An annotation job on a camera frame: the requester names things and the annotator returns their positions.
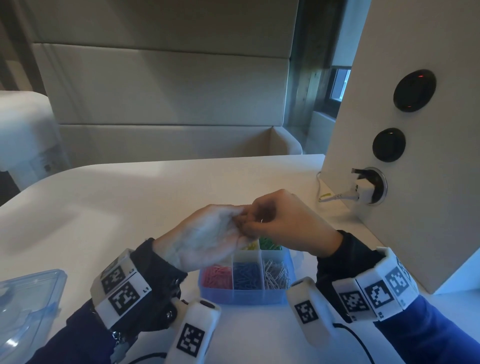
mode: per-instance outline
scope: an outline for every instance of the white table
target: white table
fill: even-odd
[[[355,234],[371,248],[381,245],[342,202],[315,203],[315,174],[323,160],[323,155],[304,155],[125,163],[57,174],[0,207],[0,280],[54,268],[68,274],[52,336],[89,299],[94,277],[125,248],[162,235],[207,204],[248,204],[280,188],[297,194],[335,228]],[[315,277],[314,257],[292,255],[298,278]],[[183,298],[199,294],[197,279],[198,272],[188,275],[181,286]],[[429,300],[480,340],[480,292]],[[351,327],[377,363],[402,363],[373,324]],[[355,339],[339,331],[336,342],[317,351],[287,306],[223,306],[207,363],[367,363]],[[167,351],[172,340],[169,330],[143,334],[124,362]]]

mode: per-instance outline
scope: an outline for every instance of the clear plastic lid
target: clear plastic lid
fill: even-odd
[[[43,346],[67,280],[55,269],[0,282],[0,363],[21,364]]]

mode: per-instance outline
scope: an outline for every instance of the hand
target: hand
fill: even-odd
[[[243,211],[243,206],[203,207],[156,239],[153,250],[184,272],[210,266],[252,242],[232,220]]]
[[[287,190],[257,198],[235,221],[246,235],[265,236],[319,257],[332,255],[343,240],[342,234]]]

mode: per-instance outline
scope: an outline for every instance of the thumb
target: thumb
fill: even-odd
[[[248,236],[265,236],[270,237],[272,228],[271,222],[250,221],[243,224],[242,230]]]

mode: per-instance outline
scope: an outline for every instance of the black cable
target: black cable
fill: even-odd
[[[373,358],[372,358],[372,356],[370,355],[367,347],[366,347],[365,344],[362,342],[362,340],[360,340],[360,338],[358,337],[358,335],[357,335],[355,332],[353,332],[353,330],[351,330],[349,327],[347,327],[347,326],[345,326],[345,325],[337,324],[337,323],[333,324],[333,327],[335,327],[335,328],[344,328],[344,329],[347,330],[350,334],[352,334],[352,335],[354,336],[354,338],[356,338],[357,341],[360,343],[361,347],[365,350],[365,353],[367,354],[368,359],[370,360],[370,363],[375,364],[375,362],[373,361]]]
[[[139,363],[143,360],[150,359],[150,358],[164,358],[165,359],[166,357],[167,357],[166,352],[153,352],[151,354],[141,356],[140,358],[136,358],[135,360],[132,360],[128,364],[137,364],[137,363]]]

